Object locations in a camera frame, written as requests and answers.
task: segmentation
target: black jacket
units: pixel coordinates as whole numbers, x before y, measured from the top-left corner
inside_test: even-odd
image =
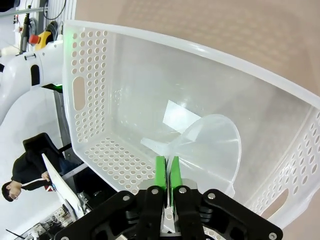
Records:
[[[56,168],[59,172],[59,158],[57,158],[57,156],[49,148],[44,149],[43,153],[50,160],[54,168]],[[21,184],[27,184],[34,180],[40,179],[41,175],[45,171],[47,171],[47,169],[41,154],[32,150],[28,150],[17,160],[15,160],[13,164],[11,180],[14,180]],[[33,182],[31,184],[23,186],[22,188],[31,191],[48,185],[51,185],[51,182],[43,180]]]

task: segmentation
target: screw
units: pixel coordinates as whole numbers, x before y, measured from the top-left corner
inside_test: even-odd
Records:
[[[214,193],[209,193],[208,194],[208,199],[215,199],[216,198],[216,195]]]
[[[159,192],[159,190],[156,189],[156,188],[154,188],[154,189],[151,190],[151,193],[154,194],[154,195],[158,194],[158,192]]]
[[[130,197],[126,195],[122,199],[123,199],[123,201],[128,201],[130,199]]]
[[[275,234],[274,232],[271,232],[271,233],[269,234],[269,239],[270,239],[270,240],[276,240],[276,239],[277,239],[277,234]]]
[[[181,193],[181,194],[185,194],[186,192],[187,192],[187,189],[185,187],[181,187],[179,189],[179,193]]]

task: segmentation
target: wire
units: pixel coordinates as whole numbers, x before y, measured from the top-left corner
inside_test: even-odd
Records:
[[[28,0],[25,1],[25,5],[24,5],[24,8],[25,8],[25,9],[27,9],[27,3],[28,3]]]
[[[56,20],[64,12],[64,10],[66,8],[66,5],[67,5],[67,0],[64,0],[64,4],[63,4],[63,8],[62,8],[61,12],[58,14],[58,16],[56,16],[54,18],[48,18],[48,12],[45,11],[46,4],[49,5],[49,0],[46,0],[45,4],[43,5],[43,16],[44,16],[44,18],[47,19],[47,20]]]

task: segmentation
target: red button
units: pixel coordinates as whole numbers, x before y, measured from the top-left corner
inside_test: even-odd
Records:
[[[29,43],[30,44],[38,44],[40,42],[40,37],[37,35],[31,35],[29,37]]]

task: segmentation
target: clear plastic funnel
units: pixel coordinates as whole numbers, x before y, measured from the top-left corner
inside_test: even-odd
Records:
[[[141,143],[160,156],[179,156],[183,178],[191,179],[201,193],[219,189],[233,197],[233,183],[241,159],[241,141],[236,125],[227,117],[212,114],[200,118],[170,143],[143,138]]]

